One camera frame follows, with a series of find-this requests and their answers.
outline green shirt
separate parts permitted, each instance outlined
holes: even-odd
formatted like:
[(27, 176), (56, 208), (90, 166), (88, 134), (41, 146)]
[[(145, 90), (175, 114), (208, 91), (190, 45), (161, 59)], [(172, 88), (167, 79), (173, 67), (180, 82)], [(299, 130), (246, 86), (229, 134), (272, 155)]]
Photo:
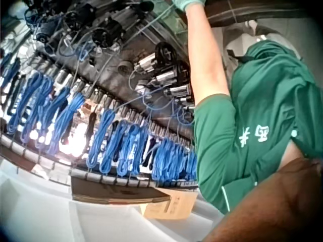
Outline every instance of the green shirt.
[(204, 198), (226, 214), (277, 171), (290, 140), (305, 157), (323, 154), (320, 90), (289, 49), (261, 41), (239, 65), (231, 97), (207, 97), (195, 109), (197, 177)]

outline glove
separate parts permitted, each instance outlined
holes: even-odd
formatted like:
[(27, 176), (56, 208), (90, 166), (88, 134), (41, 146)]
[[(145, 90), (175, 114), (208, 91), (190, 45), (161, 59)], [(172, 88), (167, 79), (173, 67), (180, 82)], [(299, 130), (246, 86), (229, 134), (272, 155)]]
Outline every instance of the glove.
[(206, 0), (173, 0), (174, 5), (182, 10), (183, 12), (185, 11), (185, 8), (192, 3), (196, 3), (196, 4), (201, 4), (201, 5), (205, 5), (205, 1)]

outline sleeve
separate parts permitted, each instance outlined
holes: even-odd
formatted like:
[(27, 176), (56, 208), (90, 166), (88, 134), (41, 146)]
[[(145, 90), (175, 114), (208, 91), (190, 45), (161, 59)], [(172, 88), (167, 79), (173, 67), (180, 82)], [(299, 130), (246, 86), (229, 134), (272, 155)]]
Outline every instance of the sleeve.
[(207, 97), (194, 112), (199, 188), (203, 197), (223, 213), (227, 206), (222, 185), (235, 138), (235, 113), (231, 98), (225, 94)]

